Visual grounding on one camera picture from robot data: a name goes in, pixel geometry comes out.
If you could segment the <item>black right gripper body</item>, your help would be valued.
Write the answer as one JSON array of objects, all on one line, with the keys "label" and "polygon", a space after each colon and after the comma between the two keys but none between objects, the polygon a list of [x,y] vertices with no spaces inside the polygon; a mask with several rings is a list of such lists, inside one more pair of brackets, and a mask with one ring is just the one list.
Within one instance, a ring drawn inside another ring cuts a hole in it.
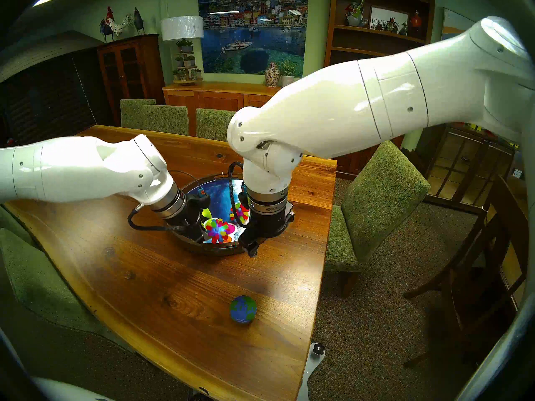
[{"label": "black right gripper body", "polygon": [[294,221],[293,207],[285,207],[281,211],[264,215],[250,210],[249,221],[240,234],[240,245],[260,245],[281,235],[287,226]]}]

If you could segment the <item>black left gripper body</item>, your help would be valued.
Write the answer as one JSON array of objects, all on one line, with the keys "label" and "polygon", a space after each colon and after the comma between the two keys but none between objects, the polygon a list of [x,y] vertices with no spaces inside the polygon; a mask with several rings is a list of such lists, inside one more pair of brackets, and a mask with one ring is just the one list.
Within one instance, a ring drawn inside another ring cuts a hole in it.
[{"label": "black left gripper body", "polygon": [[167,224],[180,227],[177,233],[195,242],[204,242],[208,235],[203,226],[202,212],[209,208],[210,196],[178,196],[168,210]]}]

